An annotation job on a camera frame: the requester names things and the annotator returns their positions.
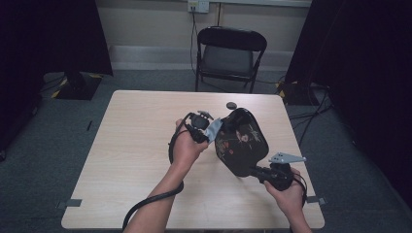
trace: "wall outlet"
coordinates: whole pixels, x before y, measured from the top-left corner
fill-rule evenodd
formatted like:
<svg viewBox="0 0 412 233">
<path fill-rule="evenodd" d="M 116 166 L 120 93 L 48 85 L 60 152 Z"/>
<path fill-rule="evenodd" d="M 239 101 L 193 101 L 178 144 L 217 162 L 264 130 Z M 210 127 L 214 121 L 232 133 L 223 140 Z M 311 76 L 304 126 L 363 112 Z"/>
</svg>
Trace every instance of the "wall outlet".
<svg viewBox="0 0 412 233">
<path fill-rule="evenodd" d="M 188 12 L 209 13 L 209 1 L 188 0 Z"/>
<path fill-rule="evenodd" d="M 196 12 L 199 8 L 199 1 L 197 0 L 188 0 L 188 12 Z"/>
</svg>

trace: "hand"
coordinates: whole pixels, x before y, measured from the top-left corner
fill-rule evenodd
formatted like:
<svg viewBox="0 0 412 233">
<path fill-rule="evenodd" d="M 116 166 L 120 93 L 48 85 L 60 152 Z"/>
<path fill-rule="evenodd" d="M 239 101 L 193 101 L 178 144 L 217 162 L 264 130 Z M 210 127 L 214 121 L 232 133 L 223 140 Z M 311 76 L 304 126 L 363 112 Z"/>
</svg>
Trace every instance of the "hand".
<svg viewBox="0 0 412 233">
<path fill-rule="evenodd" d="M 291 168 L 292 172 L 300 175 L 300 172 L 294 168 Z M 294 176 L 297 180 L 300 181 L 300 176 Z M 288 218 L 289 223 L 291 224 L 292 232 L 294 233 L 310 233 L 310 229 L 305 215 L 302 210 L 302 195 L 303 189 L 296 181 L 293 181 L 291 186 L 284 190 L 279 191 L 272 186 L 269 182 L 265 181 L 264 185 L 266 190 L 276 199 L 281 211 Z"/>
<path fill-rule="evenodd" d="M 181 122 L 182 120 L 178 119 L 176 121 L 176 127 L 178 127 Z M 173 149 L 173 165 L 178 166 L 182 171 L 188 172 L 200 153 L 207 149 L 209 145 L 207 142 L 197 144 L 186 130 L 186 127 L 183 125 L 180 129 L 180 132 L 183 133 L 176 139 L 175 147 Z"/>
<path fill-rule="evenodd" d="M 294 174 L 300 175 L 299 171 L 291 169 Z M 264 182 L 264 185 L 266 190 L 276 199 L 276 203 L 287 218 L 302 212 L 303 189 L 296 181 L 293 181 L 291 186 L 284 191 L 277 190 L 267 181 Z"/>
</svg>

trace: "person's left hand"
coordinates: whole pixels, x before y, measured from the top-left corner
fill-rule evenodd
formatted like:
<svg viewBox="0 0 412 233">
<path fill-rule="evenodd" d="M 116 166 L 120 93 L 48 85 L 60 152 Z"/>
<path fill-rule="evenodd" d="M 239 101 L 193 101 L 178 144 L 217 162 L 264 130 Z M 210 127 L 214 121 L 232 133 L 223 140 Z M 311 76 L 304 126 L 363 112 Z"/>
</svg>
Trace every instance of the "person's left hand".
<svg viewBox="0 0 412 233">
<path fill-rule="evenodd" d="M 178 127 L 181 122 L 182 120 L 178 119 L 176 121 L 176 127 Z M 207 149 L 208 143 L 196 143 L 190 136 L 190 133 L 186 130 L 187 129 L 183 125 L 180 129 L 180 132 L 182 133 L 176 139 L 175 147 L 173 149 L 173 165 L 176 165 L 179 169 L 188 172 L 191 165 L 193 165 L 194 161 L 196 161 L 199 157 L 200 153 Z"/>
</svg>

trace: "black curtain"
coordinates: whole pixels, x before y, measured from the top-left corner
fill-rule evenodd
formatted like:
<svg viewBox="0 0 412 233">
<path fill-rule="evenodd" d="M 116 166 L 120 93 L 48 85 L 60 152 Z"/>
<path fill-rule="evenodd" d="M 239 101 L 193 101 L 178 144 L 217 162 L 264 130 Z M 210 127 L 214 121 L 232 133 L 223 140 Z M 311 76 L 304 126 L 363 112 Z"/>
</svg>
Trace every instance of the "black curtain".
<svg viewBox="0 0 412 233">
<path fill-rule="evenodd" d="M 325 13 L 330 2 L 338 6 L 334 16 Z M 314 0 L 313 6 L 288 74 L 330 86 L 358 147 L 412 207 L 412 2 Z M 309 33 L 319 27 L 321 38 Z"/>
<path fill-rule="evenodd" d="M 93 0 L 0 1 L 0 150 L 49 72 L 113 75 Z"/>
</svg>

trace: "small black disc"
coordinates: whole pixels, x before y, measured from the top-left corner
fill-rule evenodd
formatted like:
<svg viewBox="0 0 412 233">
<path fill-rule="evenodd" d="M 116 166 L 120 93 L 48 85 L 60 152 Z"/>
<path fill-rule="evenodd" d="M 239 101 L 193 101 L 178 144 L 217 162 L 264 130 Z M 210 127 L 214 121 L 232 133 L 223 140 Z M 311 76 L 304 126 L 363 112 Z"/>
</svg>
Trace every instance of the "small black disc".
<svg viewBox="0 0 412 233">
<path fill-rule="evenodd" d="M 228 102 L 228 103 L 226 104 L 226 107 L 227 107 L 228 109 L 230 109 L 230 110 L 235 110 L 235 109 L 237 109 L 237 105 L 236 105 L 235 103 L 233 103 L 233 102 Z"/>
</svg>

